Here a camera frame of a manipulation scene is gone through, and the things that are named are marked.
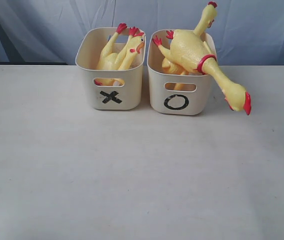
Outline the yellow rubber chicken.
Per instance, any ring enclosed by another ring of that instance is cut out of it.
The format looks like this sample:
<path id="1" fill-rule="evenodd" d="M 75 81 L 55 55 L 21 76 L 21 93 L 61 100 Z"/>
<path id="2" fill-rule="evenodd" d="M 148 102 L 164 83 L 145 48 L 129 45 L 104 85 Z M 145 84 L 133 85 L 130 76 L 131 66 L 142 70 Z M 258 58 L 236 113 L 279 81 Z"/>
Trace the yellow rubber chicken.
<path id="1" fill-rule="evenodd" d="M 168 30 L 166 38 L 171 40 L 170 48 L 162 45 L 162 40 L 152 41 L 163 54 L 162 70 L 165 74 L 187 76 L 190 73 L 204 74 L 202 65 L 207 59 L 216 59 L 206 41 L 201 36 L 210 28 L 217 16 L 217 3 L 210 1 L 203 9 L 201 18 L 193 31 L 187 29 Z"/>
<path id="2" fill-rule="evenodd" d="M 175 29 L 166 32 L 171 40 L 170 47 L 163 46 L 160 37 L 153 37 L 152 42 L 162 55 L 170 62 L 184 68 L 189 73 L 199 72 L 210 75 L 224 94 L 224 99 L 233 111 L 245 111 L 250 115 L 252 110 L 250 93 L 242 85 L 230 80 L 217 63 L 217 57 L 209 45 L 191 30 Z"/>
<path id="3" fill-rule="evenodd" d="M 120 52 L 113 52 L 113 47 L 119 35 L 127 28 L 126 23 L 120 23 L 115 33 L 110 37 L 107 44 L 102 49 L 97 70 L 124 71 L 131 67 L 132 62 L 142 51 L 145 45 L 145 33 L 133 26 L 129 28 L 128 39 Z"/>

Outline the cream bin marked X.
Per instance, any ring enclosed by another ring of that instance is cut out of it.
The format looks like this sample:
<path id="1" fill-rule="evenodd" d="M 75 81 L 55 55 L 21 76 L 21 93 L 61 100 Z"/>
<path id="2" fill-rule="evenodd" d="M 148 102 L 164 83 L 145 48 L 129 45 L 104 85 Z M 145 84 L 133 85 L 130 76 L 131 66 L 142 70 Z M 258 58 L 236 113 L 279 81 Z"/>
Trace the cream bin marked X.
<path id="1" fill-rule="evenodd" d="M 87 101 L 97 110 L 131 110 L 141 101 L 147 40 L 145 34 L 144 47 L 128 70 L 97 70 L 100 53 L 117 27 L 98 27 L 90 30 L 82 40 L 75 58 Z M 129 28 L 117 38 L 113 52 L 122 50 L 128 40 Z"/>

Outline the cream bin marked O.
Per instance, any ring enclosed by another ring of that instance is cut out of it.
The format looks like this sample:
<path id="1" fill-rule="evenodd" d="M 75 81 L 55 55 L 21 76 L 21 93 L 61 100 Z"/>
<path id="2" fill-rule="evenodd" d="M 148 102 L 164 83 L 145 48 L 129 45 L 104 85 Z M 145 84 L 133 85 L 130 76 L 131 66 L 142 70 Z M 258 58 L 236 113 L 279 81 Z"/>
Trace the cream bin marked O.
<path id="1" fill-rule="evenodd" d="M 153 43 L 152 38 L 159 37 L 164 47 L 169 48 L 171 40 L 166 38 L 167 31 L 161 29 L 152 34 L 147 56 L 150 104 L 163 114 L 197 115 L 206 106 L 213 77 L 208 74 L 189 73 L 189 75 L 166 74 L 162 69 L 163 54 Z M 218 57 L 212 37 L 202 34 L 212 53 Z"/>

